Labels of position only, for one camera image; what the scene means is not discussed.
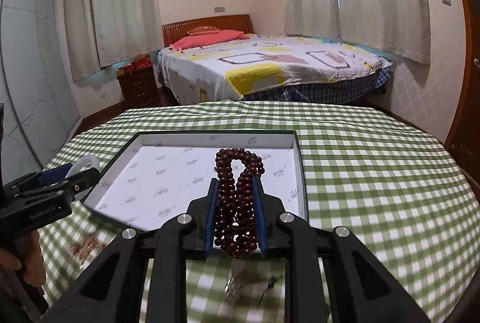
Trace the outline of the person's left hand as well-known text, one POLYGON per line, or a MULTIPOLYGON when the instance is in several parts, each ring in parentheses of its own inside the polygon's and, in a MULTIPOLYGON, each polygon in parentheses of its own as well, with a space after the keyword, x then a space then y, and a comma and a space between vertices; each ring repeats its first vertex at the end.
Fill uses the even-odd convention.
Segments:
POLYGON ((11 254, 1 249, 1 268, 16 271, 24 269, 24 280, 31 286, 40 288, 47 281, 44 259, 41 251, 40 234, 37 230, 20 239, 24 250, 11 254))

